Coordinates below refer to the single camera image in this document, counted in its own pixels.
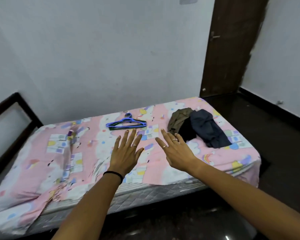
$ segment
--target clothing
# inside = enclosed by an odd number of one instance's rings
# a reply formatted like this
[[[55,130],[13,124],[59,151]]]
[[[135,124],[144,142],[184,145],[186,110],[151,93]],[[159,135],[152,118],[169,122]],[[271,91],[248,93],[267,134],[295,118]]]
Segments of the clothing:
[[[190,117],[184,120],[178,133],[184,141],[190,141],[197,137],[196,132],[192,129]]]
[[[208,147],[221,148],[231,145],[228,137],[208,111],[204,109],[193,111],[190,120],[193,130]]]
[[[192,112],[193,110],[191,108],[178,109],[174,112],[168,123],[168,132],[172,135],[174,135],[174,133],[179,133],[181,125],[190,117]]]

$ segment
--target olive green garment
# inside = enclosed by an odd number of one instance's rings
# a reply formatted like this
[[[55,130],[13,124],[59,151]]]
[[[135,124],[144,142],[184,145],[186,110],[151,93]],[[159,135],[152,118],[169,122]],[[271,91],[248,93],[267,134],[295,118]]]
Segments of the olive green garment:
[[[192,111],[192,108],[183,108],[174,112],[168,123],[168,132],[172,135],[174,135],[174,133],[178,133],[184,120],[190,117]]]

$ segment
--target wooden headboard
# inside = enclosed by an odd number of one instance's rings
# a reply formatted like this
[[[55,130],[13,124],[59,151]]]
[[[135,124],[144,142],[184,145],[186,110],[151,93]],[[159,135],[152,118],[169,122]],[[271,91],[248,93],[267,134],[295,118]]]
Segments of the wooden headboard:
[[[8,163],[12,160],[12,158],[16,155],[16,153],[21,149],[23,144],[26,142],[28,137],[31,135],[35,128],[39,128],[43,126],[42,122],[36,116],[36,114],[32,111],[26,101],[21,97],[20,93],[16,92],[6,98],[4,101],[0,103],[0,115],[10,108],[14,103],[18,103],[19,106],[23,109],[23,111],[28,115],[31,122],[28,126],[21,132],[18,138],[12,143],[12,145],[5,151],[4,154],[0,157],[0,174],[4,170],[4,168],[8,165]]]

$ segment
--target clothes hanger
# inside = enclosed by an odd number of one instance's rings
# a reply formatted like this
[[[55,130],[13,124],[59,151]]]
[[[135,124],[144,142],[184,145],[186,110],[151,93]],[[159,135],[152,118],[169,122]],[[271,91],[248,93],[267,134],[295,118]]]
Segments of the clothes hanger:
[[[117,125],[119,125],[119,124],[121,124],[123,122],[129,122],[129,123],[136,122],[138,124],[117,126]],[[147,126],[147,121],[133,119],[131,113],[126,113],[124,115],[123,119],[121,119],[119,121],[108,123],[105,126],[108,127],[109,130],[111,130],[111,131],[113,131],[113,130],[121,130],[121,129],[143,128],[143,127]]]

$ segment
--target bed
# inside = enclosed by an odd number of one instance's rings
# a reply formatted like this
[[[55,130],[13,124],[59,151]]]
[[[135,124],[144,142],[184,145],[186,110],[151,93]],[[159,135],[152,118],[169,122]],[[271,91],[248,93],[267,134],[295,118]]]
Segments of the bed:
[[[144,147],[138,164],[118,188],[108,214],[151,204],[205,189],[185,172],[170,167],[155,142],[178,109],[205,109],[228,136],[232,145],[208,148],[199,138],[187,142],[207,164],[258,186],[260,155],[216,110],[199,97],[150,105],[102,116],[43,126],[20,94],[0,103],[0,114],[19,103],[32,122],[0,158],[0,175],[18,152],[0,184],[0,239],[13,239],[58,228],[82,196],[107,170],[116,137],[106,124],[124,117],[147,121],[138,129]]]

